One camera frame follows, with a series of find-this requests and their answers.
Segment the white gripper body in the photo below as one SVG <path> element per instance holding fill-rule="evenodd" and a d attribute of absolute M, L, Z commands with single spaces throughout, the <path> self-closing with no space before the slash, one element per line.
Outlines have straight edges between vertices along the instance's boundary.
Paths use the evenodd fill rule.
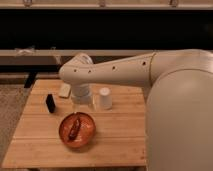
<path fill-rule="evenodd" d="M 81 84 L 71 87 L 71 99 L 76 104 L 90 104 L 92 102 L 92 92 L 88 84 Z"/>

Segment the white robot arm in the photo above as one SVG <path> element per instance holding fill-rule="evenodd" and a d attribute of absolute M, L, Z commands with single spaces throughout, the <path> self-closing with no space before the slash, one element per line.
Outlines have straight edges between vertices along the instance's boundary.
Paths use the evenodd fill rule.
<path fill-rule="evenodd" d="M 81 53 L 59 75 L 77 99 L 90 83 L 146 88 L 147 171 L 213 171 L 213 52 L 158 51 L 98 64 Z"/>

